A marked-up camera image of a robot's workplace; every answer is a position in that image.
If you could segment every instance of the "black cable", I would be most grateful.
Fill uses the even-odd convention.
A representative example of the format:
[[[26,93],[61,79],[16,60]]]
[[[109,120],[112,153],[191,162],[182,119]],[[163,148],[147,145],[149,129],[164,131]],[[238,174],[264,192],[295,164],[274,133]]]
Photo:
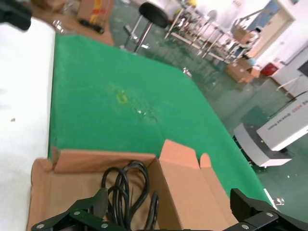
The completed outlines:
[[[268,118],[271,118],[273,116],[275,116],[277,113],[279,113],[282,109],[284,109],[287,105],[289,105],[289,103],[293,102],[294,100],[296,100],[299,96],[301,96],[302,94],[307,93],[308,90],[303,91],[302,93],[298,94],[297,96],[295,96],[294,98],[290,99],[288,102],[286,102],[281,108],[279,108],[276,112],[274,112],[273,114],[271,114],[270,116],[268,116]]]
[[[137,201],[129,204],[129,183],[127,172],[131,169],[138,169],[144,177],[144,188]],[[110,172],[118,172],[115,184],[108,189],[108,211],[107,216],[109,220],[127,230],[131,230],[131,220],[138,210],[138,208],[145,201],[150,191],[149,175],[146,166],[138,160],[130,162],[126,167],[120,169],[118,167],[111,167],[104,172],[101,187],[106,187],[107,176]],[[112,193],[112,203],[109,200],[109,195]],[[148,217],[145,223],[145,230],[153,230],[157,221],[158,214],[158,194],[153,192]]]

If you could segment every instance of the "green felt mat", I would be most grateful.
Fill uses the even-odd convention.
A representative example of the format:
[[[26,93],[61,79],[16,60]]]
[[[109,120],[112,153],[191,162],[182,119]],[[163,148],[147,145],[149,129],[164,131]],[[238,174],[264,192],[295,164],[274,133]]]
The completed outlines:
[[[199,89],[180,70],[82,36],[56,37],[50,146],[153,153],[165,139],[211,157],[227,193],[268,200]]]

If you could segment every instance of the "doorway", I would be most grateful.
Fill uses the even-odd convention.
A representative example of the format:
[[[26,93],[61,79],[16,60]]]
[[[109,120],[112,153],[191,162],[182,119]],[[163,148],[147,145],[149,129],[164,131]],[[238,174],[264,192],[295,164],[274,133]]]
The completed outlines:
[[[294,18],[280,4],[278,5],[279,10],[260,33],[261,40],[248,53],[250,57],[259,58],[294,21]]]

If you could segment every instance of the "red box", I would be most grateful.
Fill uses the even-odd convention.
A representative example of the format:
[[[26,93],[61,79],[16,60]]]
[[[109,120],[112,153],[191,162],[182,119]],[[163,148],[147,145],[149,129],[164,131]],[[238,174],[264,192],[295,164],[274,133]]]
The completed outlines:
[[[262,70],[261,73],[265,76],[272,76],[273,74],[275,74],[276,71],[278,71],[278,67],[276,67],[274,64],[272,63],[268,63]]]

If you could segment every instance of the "cardboard box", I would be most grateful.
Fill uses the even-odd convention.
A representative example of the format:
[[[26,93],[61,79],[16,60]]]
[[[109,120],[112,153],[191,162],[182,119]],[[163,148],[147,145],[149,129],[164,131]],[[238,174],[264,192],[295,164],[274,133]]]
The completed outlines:
[[[237,62],[242,68],[244,68],[245,70],[248,70],[248,69],[252,68],[251,65],[250,65],[250,63],[249,63],[249,61],[248,61],[247,59],[245,59],[245,58],[240,58],[240,59],[236,60],[236,62]]]
[[[250,74],[255,77],[255,78],[259,78],[260,76],[260,69],[258,69],[257,67],[252,67],[251,70],[250,70]]]
[[[201,157],[199,165],[192,148],[166,140],[159,159],[153,154],[82,150],[61,150],[58,155],[54,151],[53,156],[53,163],[37,159],[32,166],[28,231],[66,211],[76,200],[94,196],[105,170],[123,168],[132,160],[146,164],[151,191],[158,192],[156,229],[219,231],[237,223],[208,155]],[[130,188],[139,196],[140,179],[133,174],[128,176]],[[149,203],[150,197],[135,214],[134,230],[143,229]]]
[[[249,39],[251,39],[253,36],[249,31],[246,31],[245,29],[241,27],[237,27],[233,31],[233,38],[237,40],[241,44],[246,44]]]
[[[110,5],[113,4],[113,0],[81,0],[77,18],[105,27],[111,14]]]
[[[113,0],[111,0],[111,4],[109,5],[108,10],[111,12],[112,8],[113,8]],[[87,36],[91,39],[94,39],[96,41],[108,44],[113,46],[114,44],[114,40],[112,38],[110,29],[109,29],[109,23],[108,21],[105,22],[105,26],[104,26],[104,30],[105,32],[103,34],[99,34],[96,31],[94,31],[93,29],[87,28],[85,26],[82,26],[76,18],[67,16],[67,15],[63,15],[61,13],[53,13],[51,11],[48,10],[44,10],[40,7],[38,7],[37,5],[31,3],[30,5],[31,10],[32,10],[32,14],[34,17],[41,19],[45,22],[47,22],[48,24],[54,26],[54,22],[60,21],[61,25],[66,28],[69,31],[73,31],[74,33],[77,34],[81,34],[84,36]]]
[[[31,2],[51,12],[60,11],[65,4],[65,0],[31,0]]]
[[[249,73],[238,65],[238,63],[230,63],[227,65],[226,72],[237,82],[246,82],[249,78]]]
[[[246,69],[247,66],[242,67],[239,63],[234,62],[227,65],[226,72],[239,83],[249,83],[254,78],[258,78],[260,70],[256,67]]]

